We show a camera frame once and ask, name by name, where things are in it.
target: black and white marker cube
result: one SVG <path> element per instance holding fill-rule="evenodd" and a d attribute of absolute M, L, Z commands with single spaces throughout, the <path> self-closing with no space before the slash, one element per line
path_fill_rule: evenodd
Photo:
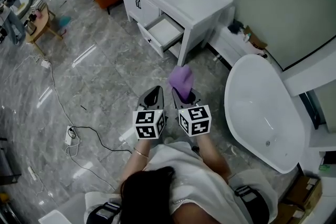
<path fill-rule="evenodd" d="M 211 114 L 208 105 L 179 110 L 179 123 L 188 136 L 207 134 L 211 127 Z"/>
<path fill-rule="evenodd" d="M 133 127 L 138 139 L 158 139 L 165 125 L 163 110 L 133 111 Z"/>

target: power cord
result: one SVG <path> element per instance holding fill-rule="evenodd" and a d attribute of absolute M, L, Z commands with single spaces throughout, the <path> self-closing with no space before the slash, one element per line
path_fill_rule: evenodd
<path fill-rule="evenodd" d="M 38 60 L 42 60 L 42 61 L 44 60 L 44 61 L 49 62 L 48 59 L 43 58 L 43 57 L 40 56 L 40 55 L 31 55 L 31 54 L 30 54 L 27 58 L 25 58 L 25 59 L 19 64 L 19 66 L 17 66 L 16 68 L 13 69 L 13 71 L 12 71 L 12 72 L 9 74 L 9 76 L 4 80 L 4 82 L 6 82 L 7 79 L 8 79 L 10 76 L 12 76 L 13 73 L 14 73 L 17 69 L 19 69 L 19 68 L 22 66 L 22 64 L 23 64 L 27 59 L 29 59 L 29 58 L 33 58 L 35 63 L 38 63 Z M 112 150 L 112 149 L 106 147 L 105 145 L 103 145 L 103 143 L 102 143 L 102 141 L 101 141 L 101 139 L 100 139 L 100 137 L 99 137 L 98 132 L 97 132 L 96 130 L 94 130 L 93 128 L 91 128 L 91 127 L 88 127 L 88 126 L 78 126 L 78 127 L 76 127 L 76 126 L 74 126 L 73 123 L 72 123 L 72 121 L 71 121 L 70 118 L 68 117 L 67 113 L 65 112 L 63 105 L 61 104 L 61 102 L 60 102 L 60 100 L 59 100 L 59 95 L 58 95 L 58 92 L 57 92 L 57 90 L 56 90 L 55 80 L 54 80 L 54 76 L 53 76 L 53 65 L 51 64 L 51 62 L 50 62 L 50 74 L 51 74 L 51 79 L 53 80 L 53 88 L 54 88 L 54 91 L 55 91 L 56 96 L 57 96 L 57 101 L 58 101 L 60 107 L 62 108 L 62 111 L 63 111 L 65 117 L 66 117 L 66 118 L 68 119 L 68 121 L 70 122 L 72 128 L 88 128 L 88 129 L 91 129 L 91 130 L 93 130 L 93 131 L 97 134 L 98 139 L 99 139 L 99 141 L 100 141 L 100 144 L 101 144 L 103 147 L 105 147 L 106 149 L 108 149 L 108 150 L 110 150 L 110 151 L 112 151 L 112 152 L 127 151 L 127 152 L 129 152 L 129 153 L 132 154 L 132 152 L 131 152 L 130 150 Z M 99 177 L 95 172 L 93 172 L 92 170 L 90 170 L 90 169 L 88 169 L 88 168 L 85 168 L 85 167 L 81 166 L 79 163 L 77 163 L 77 162 L 72 158 L 72 157 L 77 156 L 77 154 L 78 154 L 79 144 L 81 143 L 81 139 L 80 139 L 79 135 L 76 133 L 75 130 L 72 130 L 72 131 L 73 131 L 74 134 L 75 134 L 75 138 L 78 139 L 78 143 L 77 143 L 76 145 L 73 145 L 73 146 L 68 146 L 68 147 L 65 149 L 65 154 L 66 154 L 66 156 L 67 156 L 67 157 L 70 157 L 70 159 L 71 159 L 75 164 L 77 164 L 80 168 L 90 171 L 90 172 L 93 173 L 98 179 L 100 179 L 101 181 L 105 182 L 105 183 L 108 184 L 112 189 L 114 189 L 114 188 L 112 187 L 111 184 L 109 184 L 107 181 L 105 181 L 104 179 L 102 179 L 101 177 Z M 76 154 L 75 154 L 75 155 L 70 155 L 70 151 L 69 151 L 69 150 L 70 150 L 70 148 L 72 148 L 72 147 L 76 147 Z M 38 194 L 42 193 L 43 190 L 44 190 L 44 184 L 42 183 L 42 190 L 41 190 L 40 192 L 38 192 L 38 193 L 36 194 L 36 196 L 37 196 Z"/>

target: purple cloth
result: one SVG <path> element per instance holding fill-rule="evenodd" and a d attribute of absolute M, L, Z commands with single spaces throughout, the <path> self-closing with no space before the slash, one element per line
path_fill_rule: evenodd
<path fill-rule="evenodd" d="M 169 84 L 180 94 L 183 101 L 187 101 L 194 85 L 194 75 L 188 65 L 176 66 L 169 75 Z"/>

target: marble floor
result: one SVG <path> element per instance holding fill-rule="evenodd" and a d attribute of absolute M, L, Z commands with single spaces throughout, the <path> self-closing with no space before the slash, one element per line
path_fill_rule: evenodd
<path fill-rule="evenodd" d="M 183 135 L 174 120 L 176 110 L 167 86 L 177 59 L 170 52 L 161 58 L 142 41 L 136 23 L 127 21 L 123 3 L 113 7 L 109 16 L 92 0 L 45 1 L 56 14 L 54 25 L 62 16 L 71 17 L 70 23 L 58 30 L 62 41 L 45 33 L 37 43 L 52 63 L 60 102 L 75 126 L 96 129 L 110 148 L 130 149 L 132 145 L 119 137 L 131 127 L 138 97 L 161 85 L 169 117 L 167 131 L 175 137 Z M 73 61 L 92 45 L 96 49 L 73 68 Z M 13 72 L 29 54 L 36 54 L 31 45 L 14 47 L 7 38 L 0 44 L 0 135 L 8 138 L 3 146 L 22 173 L 17 184 L 3 186 L 1 191 L 9 193 L 25 223 L 37 223 L 74 194 L 113 189 L 65 156 L 69 122 L 57 101 L 50 70 L 28 59 Z M 233 172 L 259 168 L 281 196 L 298 171 L 282 175 L 234 141 L 223 107 L 229 70 L 213 58 L 208 49 L 195 48 L 187 59 L 194 72 L 194 88 L 213 116 L 211 136 Z M 43 98 L 39 99 L 47 89 L 52 92 L 42 102 Z M 103 148 L 90 130 L 79 129 L 78 133 L 82 142 L 74 159 L 116 188 L 130 154 Z M 28 166 L 45 186 L 38 196 L 41 183 L 33 181 Z"/>

